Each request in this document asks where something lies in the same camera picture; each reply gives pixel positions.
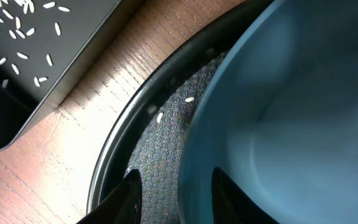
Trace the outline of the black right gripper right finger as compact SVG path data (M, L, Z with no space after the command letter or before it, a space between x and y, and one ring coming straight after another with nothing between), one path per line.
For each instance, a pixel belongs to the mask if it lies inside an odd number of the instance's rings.
M211 178L214 224L278 224L219 167Z

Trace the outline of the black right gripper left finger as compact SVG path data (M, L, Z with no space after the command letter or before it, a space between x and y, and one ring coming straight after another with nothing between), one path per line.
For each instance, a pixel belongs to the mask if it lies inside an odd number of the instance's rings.
M142 215L142 179L131 170L109 195L77 224L139 224Z

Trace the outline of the dark blue plate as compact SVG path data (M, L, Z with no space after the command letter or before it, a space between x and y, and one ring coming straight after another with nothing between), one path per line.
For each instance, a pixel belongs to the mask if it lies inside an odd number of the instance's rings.
M222 169L279 223L358 223L358 0L272 2L197 107L180 220L212 223Z

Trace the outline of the pile of white rice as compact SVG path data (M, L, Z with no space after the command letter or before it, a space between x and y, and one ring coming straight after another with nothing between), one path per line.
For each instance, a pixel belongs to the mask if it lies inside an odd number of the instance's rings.
M0 1L0 85L39 93L70 61L70 1Z

